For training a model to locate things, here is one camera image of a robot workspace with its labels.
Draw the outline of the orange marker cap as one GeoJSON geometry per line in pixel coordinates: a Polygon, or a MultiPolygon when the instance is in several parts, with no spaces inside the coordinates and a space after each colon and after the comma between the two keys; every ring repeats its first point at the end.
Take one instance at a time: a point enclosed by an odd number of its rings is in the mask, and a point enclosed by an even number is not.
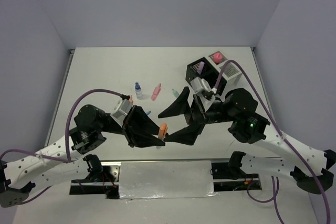
{"type": "Polygon", "coordinates": [[[158,138],[160,138],[160,139],[164,139],[166,133],[167,133],[167,124],[166,124],[166,123],[163,123],[163,124],[161,124],[161,126],[160,126],[160,128],[159,128],[158,138]]]}

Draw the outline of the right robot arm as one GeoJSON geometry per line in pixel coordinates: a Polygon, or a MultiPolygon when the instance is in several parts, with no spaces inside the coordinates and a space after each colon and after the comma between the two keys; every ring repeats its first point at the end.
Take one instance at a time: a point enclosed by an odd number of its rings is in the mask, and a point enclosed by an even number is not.
{"type": "Polygon", "coordinates": [[[234,151],[228,162],[228,171],[234,178],[243,175],[265,174],[286,178],[309,193],[320,194],[333,185],[335,152],[320,151],[294,138],[278,133],[271,122],[256,113],[258,102],[244,88],[229,91],[225,99],[215,99],[208,110],[204,109],[199,95],[188,103],[190,90],[184,88],[179,97],[158,117],[184,115],[187,127],[167,136],[167,142],[194,145],[204,126],[231,123],[228,132],[242,144],[258,146],[276,154],[276,158],[257,157],[234,151]]]}

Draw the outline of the pink capped colourful tube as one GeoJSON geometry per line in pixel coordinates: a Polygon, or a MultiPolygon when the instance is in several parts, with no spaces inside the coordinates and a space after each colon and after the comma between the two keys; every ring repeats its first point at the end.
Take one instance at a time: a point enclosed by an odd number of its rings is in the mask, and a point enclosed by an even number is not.
{"type": "Polygon", "coordinates": [[[224,57],[220,52],[213,54],[212,60],[218,65],[224,61],[224,57]]]}

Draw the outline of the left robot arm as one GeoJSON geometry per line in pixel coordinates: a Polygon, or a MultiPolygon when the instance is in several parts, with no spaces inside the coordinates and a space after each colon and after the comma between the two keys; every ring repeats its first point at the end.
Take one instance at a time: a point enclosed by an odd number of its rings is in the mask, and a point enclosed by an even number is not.
{"type": "Polygon", "coordinates": [[[75,127],[58,141],[13,162],[1,161],[1,207],[23,205],[29,196],[63,182],[106,178],[113,182],[92,151],[102,145],[104,132],[124,135],[130,147],[165,146],[159,127],[139,106],[117,119],[93,105],[85,105],[75,117],[75,127]]]}

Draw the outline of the orange frosted marker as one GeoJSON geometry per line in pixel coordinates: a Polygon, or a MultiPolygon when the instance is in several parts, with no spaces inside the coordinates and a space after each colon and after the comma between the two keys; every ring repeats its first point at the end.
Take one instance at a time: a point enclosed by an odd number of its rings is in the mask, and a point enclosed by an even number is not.
{"type": "Polygon", "coordinates": [[[158,136],[158,139],[164,143],[164,137],[163,136],[158,136]]]}

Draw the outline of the purple highlighter pen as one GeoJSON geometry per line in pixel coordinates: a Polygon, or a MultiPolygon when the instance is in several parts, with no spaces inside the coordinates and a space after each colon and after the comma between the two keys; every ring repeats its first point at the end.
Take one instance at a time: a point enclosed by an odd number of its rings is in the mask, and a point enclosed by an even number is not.
{"type": "Polygon", "coordinates": [[[205,66],[205,62],[201,61],[201,62],[199,63],[198,69],[197,69],[197,73],[198,73],[198,74],[202,74],[202,71],[203,71],[203,69],[204,69],[204,66],[205,66]]]}

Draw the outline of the green highlighter pen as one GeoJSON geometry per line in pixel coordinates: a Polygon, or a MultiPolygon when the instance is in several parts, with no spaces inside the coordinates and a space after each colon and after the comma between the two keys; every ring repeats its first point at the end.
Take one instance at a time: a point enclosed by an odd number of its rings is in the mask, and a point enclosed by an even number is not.
{"type": "Polygon", "coordinates": [[[176,98],[178,98],[180,95],[175,89],[172,89],[172,93],[176,98]]]}

